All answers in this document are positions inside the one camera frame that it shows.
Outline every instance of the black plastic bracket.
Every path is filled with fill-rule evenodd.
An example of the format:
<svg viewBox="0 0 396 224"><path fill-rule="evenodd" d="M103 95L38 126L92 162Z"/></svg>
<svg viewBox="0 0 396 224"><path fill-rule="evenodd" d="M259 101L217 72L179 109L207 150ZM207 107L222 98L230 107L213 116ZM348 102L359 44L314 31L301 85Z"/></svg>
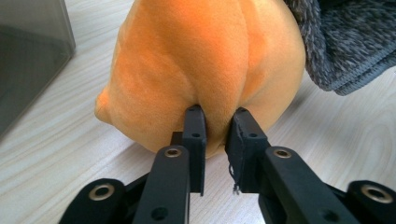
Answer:
<svg viewBox="0 0 396 224"><path fill-rule="evenodd" d="M268 223L359 223L301 157L268 147L260 157L259 205Z"/></svg>
<svg viewBox="0 0 396 224"><path fill-rule="evenodd" d="M259 193L257 179L258 154L270 146L267 136L245 108L233 115L225 151L230 162L230 174L243 193Z"/></svg>
<svg viewBox="0 0 396 224"><path fill-rule="evenodd" d="M194 105L186 110L182 146L190 152L191 192L204 195L206 128L201 107Z"/></svg>
<svg viewBox="0 0 396 224"><path fill-rule="evenodd" d="M353 181L340 199L360 223L395 223L396 192L368 180Z"/></svg>
<svg viewBox="0 0 396 224"><path fill-rule="evenodd" d="M134 216L135 224L188 223L189 161L189 151L181 146L158 151Z"/></svg>
<svg viewBox="0 0 396 224"><path fill-rule="evenodd" d="M127 213L125 192L119 180L95 180L69 204L60 223L121 223Z"/></svg>

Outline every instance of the white wooden floor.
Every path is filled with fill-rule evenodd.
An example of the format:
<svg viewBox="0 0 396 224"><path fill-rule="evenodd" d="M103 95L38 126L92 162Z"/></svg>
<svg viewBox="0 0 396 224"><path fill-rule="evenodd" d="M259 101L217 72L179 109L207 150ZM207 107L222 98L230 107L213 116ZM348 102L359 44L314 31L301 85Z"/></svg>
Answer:
<svg viewBox="0 0 396 224"><path fill-rule="evenodd" d="M129 183L154 154L93 115L118 28L131 0L66 0L76 55L0 142L0 223L57 223L91 181ZM296 150L318 176L345 190L369 179L396 189L396 67L341 97L305 75L289 109L267 133ZM191 223L263 223L257 195L232 194L226 155L206 163L205 196L191 195Z"/></svg>

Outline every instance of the orange fabric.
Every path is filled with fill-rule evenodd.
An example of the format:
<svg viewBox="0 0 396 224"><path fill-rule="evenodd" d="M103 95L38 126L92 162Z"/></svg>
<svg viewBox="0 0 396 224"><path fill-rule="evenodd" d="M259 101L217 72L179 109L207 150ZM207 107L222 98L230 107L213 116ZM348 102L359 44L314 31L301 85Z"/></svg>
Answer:
<svg viewBox="0 0 396 224"><path fill-rule="evenodd" d="M274 124L298 90L304 61L282 0L136 0L95 114L158 151L183 130L185 109L200 105L210 157L224 149L239 106L264 130Z"/></svg>

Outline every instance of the stuffed animal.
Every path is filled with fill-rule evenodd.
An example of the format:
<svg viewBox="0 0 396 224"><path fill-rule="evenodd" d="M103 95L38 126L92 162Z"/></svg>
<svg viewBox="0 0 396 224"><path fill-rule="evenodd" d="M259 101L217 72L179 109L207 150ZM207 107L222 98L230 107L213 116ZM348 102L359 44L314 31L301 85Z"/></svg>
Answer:
<svg viewBox="0 0 396 224"><path fill-rule="evenodd" d="M304 65L320 88L340 95L394 66L395 4L136 0L95 114L155 152L183 130L185 109L200 105L213 156L240 106L268 130L297 92Z"/></svg>
<svg viewBox="0 0 396 224"><path fill-rule="evenodd" d="M151 151L205 113L210 157L223 151L235 110L267 130L304 72L304 44L282 0L136 0L120 28L95 115Z"/></svg>

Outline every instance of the metal screw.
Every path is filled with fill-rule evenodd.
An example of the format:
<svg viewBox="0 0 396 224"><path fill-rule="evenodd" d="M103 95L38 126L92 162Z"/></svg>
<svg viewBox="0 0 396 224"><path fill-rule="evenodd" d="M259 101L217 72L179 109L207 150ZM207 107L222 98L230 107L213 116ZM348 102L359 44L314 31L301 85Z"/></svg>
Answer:
<svg viewBox="0 0 396 224"><path fill-rule="evenodd" d="M98 185L90 191L90 199L93 201L102 201L114 193L114 187L111 184Z"/></svg>
<svg viewBox="0 0 396 224"><path fill-rule="evenodd" d="M371 200L374 200L378 203L393 202L393 198L390 194L388 194L386 191L382 190L381 188L378 188L373 185L363 185L361 187L361 192Z"/></svg>
<svg viewBox="0 0 396 224"><path fill-rule="evenodd" d="M177 148L169 148L165 151L165 156L169 158L178 157L181 155L181 150Z"/></svg>
<svg viewBox="0 0 396 224"><path fill-rule="evenodd" d="M291 154L285 150L285 149L275 149L274 150L274 155L278 156L279 158L282 159L288 159L291 157Z"/></svg>

